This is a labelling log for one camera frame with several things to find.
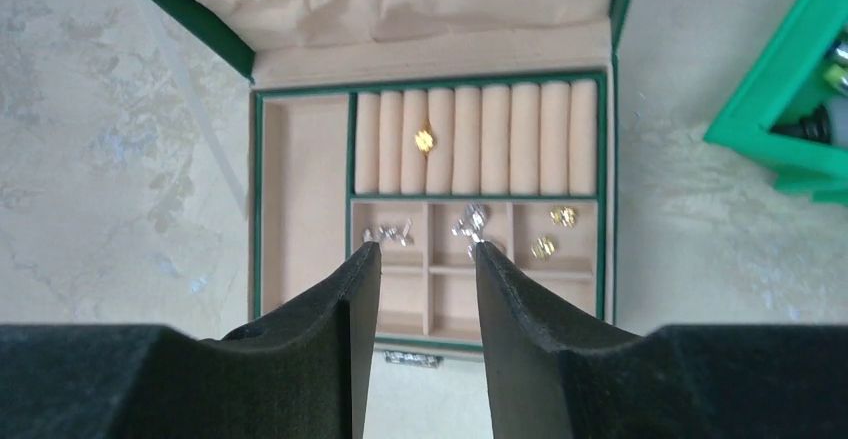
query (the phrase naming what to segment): metal latch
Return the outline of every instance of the metal latch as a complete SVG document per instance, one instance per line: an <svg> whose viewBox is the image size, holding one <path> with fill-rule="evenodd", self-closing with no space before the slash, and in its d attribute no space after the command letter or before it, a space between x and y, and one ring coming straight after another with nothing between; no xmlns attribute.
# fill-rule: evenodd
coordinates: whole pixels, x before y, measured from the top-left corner
<svg viewBox="0 0 848 439"><path fill-rule="evenodd" d="M409 366L421 366L435 369L444 360L441 356L430 354L419 354L414 352L383 351L383 358L389 364L403 364Z"/></svg>

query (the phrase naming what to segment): jewelry box lid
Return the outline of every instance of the jewelry box lid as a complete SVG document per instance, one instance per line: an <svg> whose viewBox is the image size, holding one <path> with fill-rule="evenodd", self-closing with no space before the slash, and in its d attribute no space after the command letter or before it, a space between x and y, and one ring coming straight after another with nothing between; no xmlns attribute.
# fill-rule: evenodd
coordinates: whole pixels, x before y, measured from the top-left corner
<svg viewBox="0 0 848 439"><path fill-rule="evenodd" d="M153 0L258 89L606 66L629 0Z"/></svg>

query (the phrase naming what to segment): ring roll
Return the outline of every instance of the ring roll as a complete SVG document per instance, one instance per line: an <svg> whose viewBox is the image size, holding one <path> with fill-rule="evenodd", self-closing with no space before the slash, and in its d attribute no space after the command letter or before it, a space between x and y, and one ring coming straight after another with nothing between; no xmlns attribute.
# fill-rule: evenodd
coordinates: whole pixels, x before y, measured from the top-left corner
<svg viewBox="0 0 848 439"><path fill-rule="evenodd" d="M380 95L362 92L356 100L356 156L353 192L377 192L380 164Z"/></svg>
<svg viewBox="0 0 848 439"><path fill-rule="evenodd" d="M568 194L568 114L571 88L566 82L542 84L539 134L539 193Z"/></svg>
<svg viewBox="0 0 848 439"><path fill-rule="evenodd" d="M510 194L539 194L539 99L538 84L512 86Z"/></svg>
<svg viewBox="0 0 848 439"><path fill-rule="evenodd" d="M509 193L509 86L483 88L480 192Z"/></svg>
<svg viewBox="0 0 848 439"><path fill-rule="evenodd" d="M480 89L458 87L455 92L453 194L480 192Z"/></svg>
<svg viewBox="0 0 848 439"><path fill-rule="evenodd" d="M398 91L385 91L380 94L380 194L400 192L402 133L403 95Z"/></svg>
<svg viewBox="0 0 848 439"><path fill-rule="evenodd" d="M573 195L597 191L598 86L583 80L571 84L568 133L568 190Z"/></svg>
<svg viewBox="0 0 848 439"><path fill-rule="evenodd" d="M427 155L427 194L450 194L453 182L453 89L435 88L427 93L427 113L434 146Z"/></svg>

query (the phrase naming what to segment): jewelry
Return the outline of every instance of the jewelry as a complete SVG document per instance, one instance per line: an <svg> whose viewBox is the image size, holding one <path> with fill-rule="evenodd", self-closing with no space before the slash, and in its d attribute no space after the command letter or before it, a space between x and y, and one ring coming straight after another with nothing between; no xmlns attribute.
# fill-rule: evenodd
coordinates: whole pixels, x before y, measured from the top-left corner
<svg viewBox="0 0 848 439"><path fill-rule="evenodd" d="M536 239L536 242L533 243L530 250L533 252L533 257L545 260L553 255L556 251L556 246L551 238L543 236Z"/></svg>
<svg viewBox="0 0 848 439"><path fill-rule="evenodd" d="M415 147L424 154L427 154L436 145L436 140L430 132L430 125L427 124L423 129L415 134Z"/></svg>
<svg viewBox="0 0 848 439"><path fill-rule="evenodd" d="M399 228L397 226L387 226L381 224L377 226L376 229L365 229L362 232L362 241L363 242L379 242L383 243L383 241L392 241L397 242L401 246L411 246L415 244L412 237L409 235L409 231L412 229L412 219L407 219L406 224L404 224L403 228Z"/></svg>
<svg viewBox="0 0 848 439"><path fill-rule="evenodd" d="M558 226L574 227L577 224L577 211L571 207L555 207L551 209L551 220Z"/></svg>
<svg viewBox="0 0 848 439"><path fill-rule="evenodd" d="M468 204L462 211L462 215L456 221L456 224L451 228L451 233L454 236L465 236L468 238L468 257L474 261L474 247L479 242L488 241L500 249L504 250L503 244L494 239L483 236L483 228L489 222L489 210L483 204Z"/></svg>
<svg viewBox="0 0 848 439"><path fill-rule="evenodd" d="M489 212L482 204L469 204L465 206L462 216L451 228L454 236L470 236L474 232L482 231L489 221Z"/></svg>

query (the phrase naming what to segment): gold stud earring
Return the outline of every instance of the gold stud earring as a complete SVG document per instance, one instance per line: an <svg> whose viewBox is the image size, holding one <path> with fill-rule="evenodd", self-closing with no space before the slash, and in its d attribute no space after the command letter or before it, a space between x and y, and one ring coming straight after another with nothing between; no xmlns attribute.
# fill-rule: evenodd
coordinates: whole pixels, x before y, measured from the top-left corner
<svg viewBox="0 0 848 439"><path fill-rule="evenodd" d="M551 209L551 220L558 226L574 227L577 224L577 211L571 207L555 207Z"/></svg>
<svg viewBox="0 0 848 439"><path fill-rule="evenodd" d="M536 259L545 260L553 255L556 252L556 245L551 238L547 236L540 237L536 239L536 242L533 243L533 246L530 248L533 252L533 257Z"/></svg>

